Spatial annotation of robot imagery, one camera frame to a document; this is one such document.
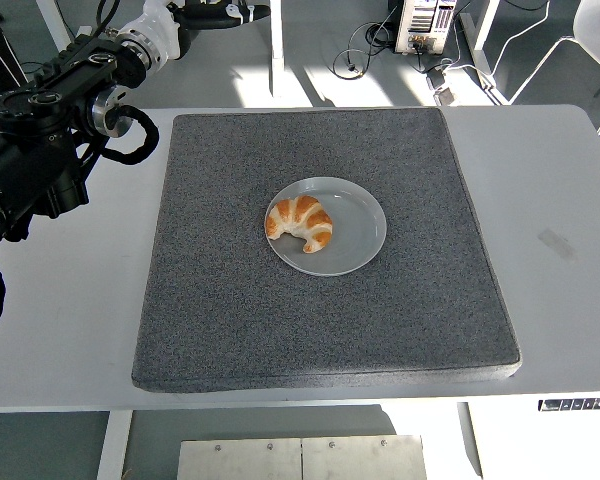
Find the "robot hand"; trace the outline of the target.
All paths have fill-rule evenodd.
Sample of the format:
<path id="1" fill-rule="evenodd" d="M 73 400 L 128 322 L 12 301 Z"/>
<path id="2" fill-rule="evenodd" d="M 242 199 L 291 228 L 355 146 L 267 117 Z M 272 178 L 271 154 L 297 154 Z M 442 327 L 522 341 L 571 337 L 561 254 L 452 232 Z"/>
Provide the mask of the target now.
<path id="1" fill-rule="evenodd" d="M 236 28 L 268 17 L 268 5 L 246 1 L 145 1 L 142 15 L 122 27 L 115 41 L 136 48 L 147 69 L 183 57 L 190 32 Z"/>

